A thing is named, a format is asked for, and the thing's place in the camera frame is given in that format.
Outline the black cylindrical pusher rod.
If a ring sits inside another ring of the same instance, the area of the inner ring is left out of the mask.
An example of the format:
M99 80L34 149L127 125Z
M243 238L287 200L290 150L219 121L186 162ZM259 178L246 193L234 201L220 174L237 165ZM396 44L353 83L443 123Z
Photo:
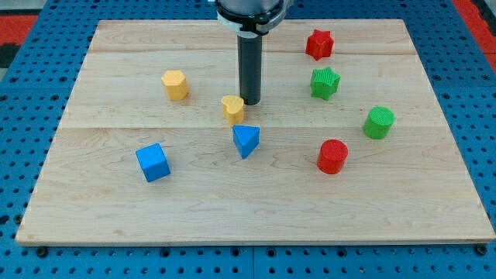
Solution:
M256 105L260 102L262 37L247 39L239 36L237 46L239 96L246 105Z

